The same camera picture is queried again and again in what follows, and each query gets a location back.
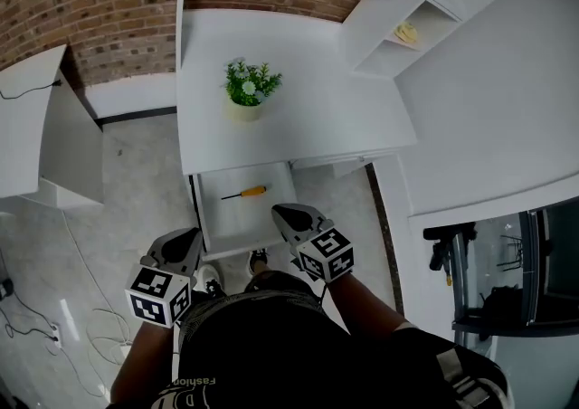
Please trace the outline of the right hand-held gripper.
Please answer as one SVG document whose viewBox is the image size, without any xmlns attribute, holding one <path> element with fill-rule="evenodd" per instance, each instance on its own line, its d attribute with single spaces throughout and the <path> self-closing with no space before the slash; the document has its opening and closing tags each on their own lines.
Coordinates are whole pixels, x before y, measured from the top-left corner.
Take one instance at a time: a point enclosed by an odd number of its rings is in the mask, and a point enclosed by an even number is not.
<svg viewBox="0 0 579 409">
<path fill-rule="evenodd" d="M 331 283 L 352 271 L 353 244 L 318 209 L 297 203 L 276 204 L 271 214 L 283 239 L 297 243 L 290 247 L 290 252 L 298 268 L 313 280 Z M 302 242 L 310 231 L 322 232 Z"/>
</svg>

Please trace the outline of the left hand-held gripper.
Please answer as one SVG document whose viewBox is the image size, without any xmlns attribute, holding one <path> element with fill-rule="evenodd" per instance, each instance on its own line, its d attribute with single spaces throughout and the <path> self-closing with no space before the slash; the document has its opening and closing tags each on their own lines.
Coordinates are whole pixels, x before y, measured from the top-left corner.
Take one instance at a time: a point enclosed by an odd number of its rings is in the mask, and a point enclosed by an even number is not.
<svg viewBox="0 0 579 409">
<path fill-rule="evenodd" d="M 131 314 L 172 328 L 192 304 L 193 277 L 202 251 L 199 228 L 178 229 L 157 238 L 151 253 L 128 276 L 125 292 Z"/>
</svg>

